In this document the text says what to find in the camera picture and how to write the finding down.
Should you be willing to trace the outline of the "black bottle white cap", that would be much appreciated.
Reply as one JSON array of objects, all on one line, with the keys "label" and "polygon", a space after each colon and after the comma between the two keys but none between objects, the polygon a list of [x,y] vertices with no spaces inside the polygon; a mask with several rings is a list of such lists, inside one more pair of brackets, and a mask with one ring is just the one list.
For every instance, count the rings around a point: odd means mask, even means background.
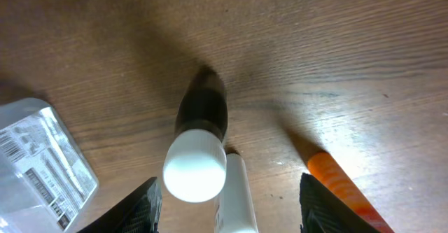
[{"label": "black bottle white cap", "polygon": [[173,196],[202,203],[223,189],[227,129],[225,86],[211,67],[203,66],[190,81],[178,108],[174,140],[162,169],[165,187]]}]

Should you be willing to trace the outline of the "white spray bottle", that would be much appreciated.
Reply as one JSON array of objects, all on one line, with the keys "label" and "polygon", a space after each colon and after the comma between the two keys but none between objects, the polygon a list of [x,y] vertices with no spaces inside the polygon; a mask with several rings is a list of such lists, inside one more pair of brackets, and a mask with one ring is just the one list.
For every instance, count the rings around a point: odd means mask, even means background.
[{"label": "white spray bottle", "polygon": [[246,165],[239,154],[227,154],[225,185],[215,206],[215,233],[259,233]]}]

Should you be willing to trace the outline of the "orange tube white cap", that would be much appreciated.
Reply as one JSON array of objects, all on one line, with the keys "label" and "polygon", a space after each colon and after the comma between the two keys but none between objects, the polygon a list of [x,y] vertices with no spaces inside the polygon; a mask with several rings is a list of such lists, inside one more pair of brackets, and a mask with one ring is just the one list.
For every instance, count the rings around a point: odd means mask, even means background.
[{"label": "orange tube white cap", "polygon": [[376,230],[393,233],[385,219],[380,216],[330,153],[321,151],[312,155],[307,161],[307,168],[312,176]]}]

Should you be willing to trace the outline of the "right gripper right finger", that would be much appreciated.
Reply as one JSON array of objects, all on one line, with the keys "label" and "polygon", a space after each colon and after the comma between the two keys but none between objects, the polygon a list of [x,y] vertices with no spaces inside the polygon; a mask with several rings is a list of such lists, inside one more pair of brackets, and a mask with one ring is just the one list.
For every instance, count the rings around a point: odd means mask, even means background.
[{"label": "right gripper right finger", "polygon": [[300,179],[301,233],[379,233],[311,174]]}]

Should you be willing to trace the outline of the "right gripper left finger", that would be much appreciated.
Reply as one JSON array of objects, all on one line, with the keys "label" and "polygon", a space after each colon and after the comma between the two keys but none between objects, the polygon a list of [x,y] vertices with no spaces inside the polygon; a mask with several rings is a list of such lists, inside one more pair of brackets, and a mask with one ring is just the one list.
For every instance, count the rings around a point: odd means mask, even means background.
[{"label": "right gripper left finger", "polygon": [[158,233],[162,189],[151,177],[78,233]]}]

